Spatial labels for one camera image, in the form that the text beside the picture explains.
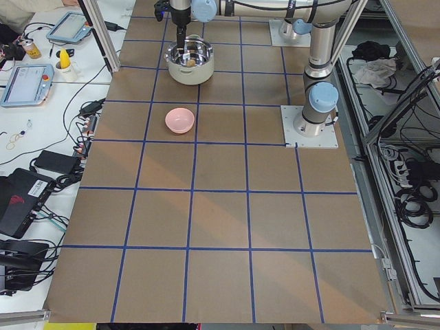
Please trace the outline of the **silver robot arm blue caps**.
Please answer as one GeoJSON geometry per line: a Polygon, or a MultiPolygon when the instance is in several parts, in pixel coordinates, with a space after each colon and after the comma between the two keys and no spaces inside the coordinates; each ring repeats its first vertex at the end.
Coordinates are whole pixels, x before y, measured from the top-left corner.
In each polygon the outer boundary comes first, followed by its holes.
{"type": "Polygon", "coordinates": [[[303,74],[305,105],[293,126],[311,138],[321,134],[336,107],[338,93],[329,77],[365,5],[365,1],[157,1],[154,10],[158,21],[170,13],[180,52],[193,19],[207,23],[215,16],[282,17],[310,25],[309,58],[303,74]]]}

